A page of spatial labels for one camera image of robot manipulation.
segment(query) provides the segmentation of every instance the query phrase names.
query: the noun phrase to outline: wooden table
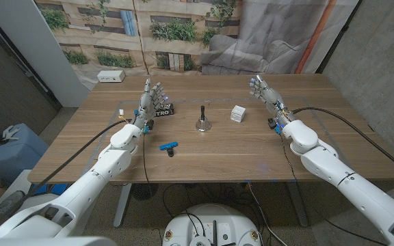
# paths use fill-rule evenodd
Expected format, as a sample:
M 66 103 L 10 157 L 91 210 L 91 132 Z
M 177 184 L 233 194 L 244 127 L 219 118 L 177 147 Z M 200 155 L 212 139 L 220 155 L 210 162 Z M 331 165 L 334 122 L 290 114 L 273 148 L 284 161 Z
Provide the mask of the wooden table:
M 291 109 L 321 107 L 342 115 L 366 135 L 386 147 L 367 123 L 321 74 L 263 75 Z M 145 158 L 151 182 L 264 182 L 292 180 L 279 135 L 267 125 L 270 117 L 265 105 L 249 95 L 252 75 L 163 76 L 151 77 L 152 84 L 162 82 L 164 92 L 174 103 L 174 115 L 155 118 L 155 126 L 145 136 Z M 118 121 L 118 109 L 133 117 L 146 77 L 126 77 L 122 83 L 99 83 L 51 144 L 28 180 L 38 183 L 74 154 L 93 136 Z M 210 131 L 200 133 L 195 123 L 200 106 L 212 123 Z M 230 120 L 235 105 L 246 108 L 241 123 Z M 370 180 L 394 180 L 394 163 L 340 120 L 322 112 L 302 111 L 295 115 L 315 130 L 320 139 L 335 147 L 340 159 Z M 112 128 L 97 139 L 72 163 L 51 179 L 51 183 L 72 183 L 83 170 L 92 166 L 98 153 L 109 143 Z M 177 141 L 174 157 L 159 146 Z M 319 180 L 289 150 L 298 180 Z M 112 182 L 146 182 L 142 148 L 132 158 L 127 171 Z

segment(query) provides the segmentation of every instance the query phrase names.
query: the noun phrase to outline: white robotic arm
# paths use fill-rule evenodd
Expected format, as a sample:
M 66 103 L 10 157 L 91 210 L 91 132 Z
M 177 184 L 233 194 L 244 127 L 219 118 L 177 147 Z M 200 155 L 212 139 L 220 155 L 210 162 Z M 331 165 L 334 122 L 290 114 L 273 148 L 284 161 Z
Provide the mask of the white robotic arm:
M 137 152 L 139 138 L 153 126 L 153 118 L 163 98 L 160 83 L 150 89 L 147 79 L 135 118 L 111 137 L 95 165 L 58 198 L 22 210 L 0 226 L 0 238 L 54 238 L 81 234 L 95 199 L 104 186 L 123 172 Z
M 280 94 L 269 88 L 259 75 L 251 80 L 250 87 L 250 93 L 260 98 L 272 113 L 276 132 L 280 133 L 281 128 L 282 134 L 293 140 L 291 151 L 300 156 L 303 166 L 335 186 L 394 245 L 394 199 L 341 162 L 334 148 L 296 120 L 284 106 Z

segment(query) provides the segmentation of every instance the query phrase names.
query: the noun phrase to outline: photo backdrop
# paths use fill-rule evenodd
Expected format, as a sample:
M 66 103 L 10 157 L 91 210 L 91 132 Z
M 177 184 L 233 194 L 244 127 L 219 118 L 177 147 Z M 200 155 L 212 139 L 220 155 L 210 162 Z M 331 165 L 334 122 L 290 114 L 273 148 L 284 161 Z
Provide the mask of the photo backdrop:
M 89 90 L 126 76 L 314 73 L 358 0 L 35 0 Z

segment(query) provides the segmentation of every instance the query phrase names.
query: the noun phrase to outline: white cube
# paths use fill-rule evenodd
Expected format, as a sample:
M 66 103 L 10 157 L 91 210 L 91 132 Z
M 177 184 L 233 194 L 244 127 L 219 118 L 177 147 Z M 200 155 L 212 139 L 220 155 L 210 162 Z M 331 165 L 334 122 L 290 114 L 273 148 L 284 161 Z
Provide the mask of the white cube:
M 244 118 L 245 112 L 246 112 L 246 109 L 244 109 L 243 107 L 240 107 L 238 105 L 235 105 L 235 107 L 232 109 L 231 120 L 234 120 L 236 122 L 241 122 Z

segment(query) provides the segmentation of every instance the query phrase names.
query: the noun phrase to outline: orange pipe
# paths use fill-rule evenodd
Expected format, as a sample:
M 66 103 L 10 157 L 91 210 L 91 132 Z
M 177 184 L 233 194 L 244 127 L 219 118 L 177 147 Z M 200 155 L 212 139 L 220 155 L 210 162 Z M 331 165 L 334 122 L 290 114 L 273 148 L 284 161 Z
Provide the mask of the orange pipe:
M 298 67 L 295 69 L 295 74 L 301 73 L 302 69 L 304 68 L 304 65 L 311 54 L 311 51 L 314 48 L 315 43 L 320 37 L 321 31 L 323 31 L 323 28 L 325 27 L 326 23 L 328 22 L 329 16 L 332 13 L 332 10 L 334 9 L 335 3 L 337 0 L 329 0 L 328 5 L 325 8 L 325 11 L 323 12 L 319 24 L 317 24 L 317 27 L 315 28 L 314 34 L 311 36 L 311 39 L 309 40 L 308 46 L 306 47 L 306 50 L 304 54 L 302 55 L 302 58 L 300 58 Z

